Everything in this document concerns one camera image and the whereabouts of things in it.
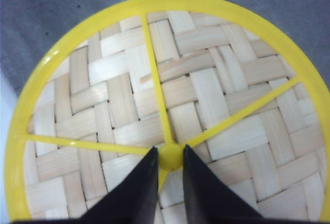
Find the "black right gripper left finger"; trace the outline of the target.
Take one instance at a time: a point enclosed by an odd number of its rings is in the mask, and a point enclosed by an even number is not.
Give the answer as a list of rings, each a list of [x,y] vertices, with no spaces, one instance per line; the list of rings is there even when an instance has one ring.
[[[78,223],[153,223],[158,192],[158,150],[153,147],[131,173]]]

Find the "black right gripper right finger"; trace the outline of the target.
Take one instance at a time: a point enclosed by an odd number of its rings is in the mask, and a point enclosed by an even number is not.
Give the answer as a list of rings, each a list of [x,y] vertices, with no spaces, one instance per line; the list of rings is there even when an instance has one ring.
[[[183,158],[188,223],[263,223],[263,217],[219,180],[188,145]]]

